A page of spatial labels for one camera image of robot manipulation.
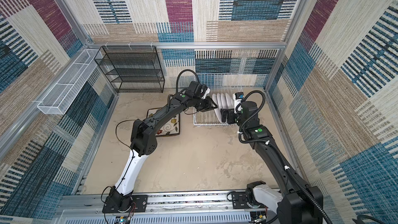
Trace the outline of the white mesh wall basket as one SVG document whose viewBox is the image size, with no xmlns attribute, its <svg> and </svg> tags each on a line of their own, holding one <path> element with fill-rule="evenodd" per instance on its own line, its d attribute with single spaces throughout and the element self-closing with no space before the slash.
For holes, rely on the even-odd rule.
<svg viewBox="0 0 398 224">
<path fill-rule="evenodd" d="M 45 115 L 64 115 L 96 68 L 97 49 L 84 50 L 67 68 L 37 108 Z"/>
</svg>

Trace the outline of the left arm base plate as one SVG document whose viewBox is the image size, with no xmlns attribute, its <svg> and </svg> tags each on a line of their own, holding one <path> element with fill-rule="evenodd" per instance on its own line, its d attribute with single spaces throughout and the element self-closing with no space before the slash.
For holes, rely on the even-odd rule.
<svg viewBox="0 0 398 224">
<path fill-rule="evenodd" d="M 105 200 L 102 213 L 143 213 L 146 210 L 148 195 L 114 195 Z"/>
</svg>

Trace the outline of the white round plate one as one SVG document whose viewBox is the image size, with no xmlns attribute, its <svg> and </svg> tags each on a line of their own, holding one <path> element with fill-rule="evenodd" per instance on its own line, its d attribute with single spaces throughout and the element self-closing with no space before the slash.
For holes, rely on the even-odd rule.
<svg viewBox="0 0 398 224">
<path fill-rule="evenodd" d="M 217 95 L 214 94 L 214 93 L 212 94 L 212 100 L 215 102 L 215 104 L 217 106 L 217 108 L 214 109 L 216 117 L 217 117 L 218 121 L 220 123 L 222 123 L 222 115 L 221 115 L 221 111 L 220 111 L 220 104 L 218 103 Z"/>
</svg>

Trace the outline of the white round plate two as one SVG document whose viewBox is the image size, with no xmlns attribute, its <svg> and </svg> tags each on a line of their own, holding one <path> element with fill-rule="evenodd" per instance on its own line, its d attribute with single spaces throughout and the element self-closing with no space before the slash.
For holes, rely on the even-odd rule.
<svg viewBox="0 0 398 224">
<path fill-rule="evenodd" d="M 217 101 L 218 101 L 218 107 L 219 107 L 219 110 L 221 113 L 223 112 L 223 110 L 228 109 L 226 96 L 223 93 L 217 94 Z"/>
</svg>

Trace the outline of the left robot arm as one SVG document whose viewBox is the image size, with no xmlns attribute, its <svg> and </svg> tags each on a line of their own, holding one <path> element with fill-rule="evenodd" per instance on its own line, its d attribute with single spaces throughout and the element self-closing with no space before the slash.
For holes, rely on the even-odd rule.
<svg viewBox="0 0 398 224">
<path fill-rule="evenodd" d="M 102 213 L 129 213 L 133 207 L 132 193 L 144 162 L 157 148 L 157 133 L 160 129 L 190 107 L 198 112 L 212 111 L 218 105 L 209 96 L 210 89 L 196 81 L 189 87 L 168 96 L 167 104 L 153 116 L 133 123 L 130 154 L 123 172 L 104 201 Z"/>
</svg>

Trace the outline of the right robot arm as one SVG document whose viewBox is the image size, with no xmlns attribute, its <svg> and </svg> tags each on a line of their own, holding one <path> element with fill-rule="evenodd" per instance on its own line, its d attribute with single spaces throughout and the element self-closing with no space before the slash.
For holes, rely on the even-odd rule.
<svg viewBox="0 0 398 224">
<path fill-rule="evenodd" d="M 248 205 L 264 205 L 275 213 L 272 218 L 258 219 L 259 223 L 272 224 L 330 224 L 332 221 L 323 208 L 323 194 L 317 186 L 311 186 L 278 148 L 270 131 L 260 123 L 260 108 L 255 102 L 238 104 L 238 110 L 221 109 L 221 119 L 228 124 L 237 124 L 238 140 L 249 144 L 262 158 L 279 190 L 270 189 L 266 183 L 256 181 L 247 186 Z"/>
</svg>

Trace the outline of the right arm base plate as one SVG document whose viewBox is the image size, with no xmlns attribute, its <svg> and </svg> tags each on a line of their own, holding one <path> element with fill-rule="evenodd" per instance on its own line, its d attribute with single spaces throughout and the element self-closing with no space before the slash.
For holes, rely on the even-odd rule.
<svg viewBox="0 0 398 224">
<path fill-rule="evenodd" d="M 227 200 L 232 203 L 233 209 L 260 209 L 265 208 L 263 204 L 255 203 L 243 191 L 230 191 Z"/>
</svg>

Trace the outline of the white round plate three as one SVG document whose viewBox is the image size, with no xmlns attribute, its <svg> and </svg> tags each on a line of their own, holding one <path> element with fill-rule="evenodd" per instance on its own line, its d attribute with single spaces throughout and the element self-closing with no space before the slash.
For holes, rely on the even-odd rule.
<svg viewBox="0 0 398 224">
<path fill-rule="evenodd" d="M 226 94 L 222 94 L 222 100 L 223 100 L 223 105 L 224 105 L 224 107 L 227 108 L 227 109 L 229 109 L 228 100 L 227 100 L 227 98 L 226 98 Z"/>
</svg>

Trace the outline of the white round plate four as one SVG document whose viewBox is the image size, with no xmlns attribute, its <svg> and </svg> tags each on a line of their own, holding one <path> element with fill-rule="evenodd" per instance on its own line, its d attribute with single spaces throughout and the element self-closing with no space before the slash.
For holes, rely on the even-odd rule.
<svg viewBox="0 0 398 224">
<path fill-rule="evenodd" d="M 235 109 L 234 95 L 226 94 L 226 98 L 228 100 L 229 109 Z"/>
</svg>

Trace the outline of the aluminium mounting rail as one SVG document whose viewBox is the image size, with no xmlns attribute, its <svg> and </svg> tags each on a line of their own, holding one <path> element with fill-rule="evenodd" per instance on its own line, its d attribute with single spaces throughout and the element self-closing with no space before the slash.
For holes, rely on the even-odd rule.
<svg viewBox="0 0 398 224">
<path fill-rule="evenodd" d="M 272 218 L 267 207 L 233 209 L 227 200 L 230 191 L 184 191 L 134 193 L 148 195 L 143 213 L 104 214 L 100 195 L 75 195 L 62 198 L 53 224 L 264 224 L 257 220 Z"/>
</svg>

